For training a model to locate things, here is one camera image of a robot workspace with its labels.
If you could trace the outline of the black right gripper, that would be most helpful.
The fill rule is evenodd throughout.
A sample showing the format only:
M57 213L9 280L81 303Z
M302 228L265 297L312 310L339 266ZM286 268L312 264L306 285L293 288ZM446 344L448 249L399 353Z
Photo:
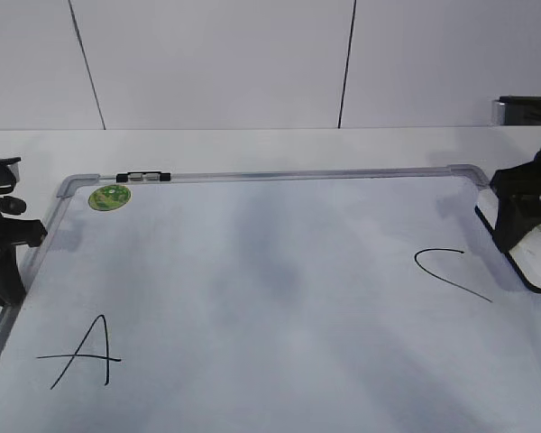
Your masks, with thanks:
M541 148L530 162L496 170L490 186L500 198L494 242L508 253L541 225Z

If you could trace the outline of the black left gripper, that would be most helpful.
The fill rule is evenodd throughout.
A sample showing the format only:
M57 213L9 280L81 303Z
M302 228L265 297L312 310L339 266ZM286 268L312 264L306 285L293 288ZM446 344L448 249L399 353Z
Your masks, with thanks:
M0 180L0 307L19 305L26 294L15 247L39 247L48 234L39 219L13 218L26 210L26 203L12 196L16 184L17 180Z

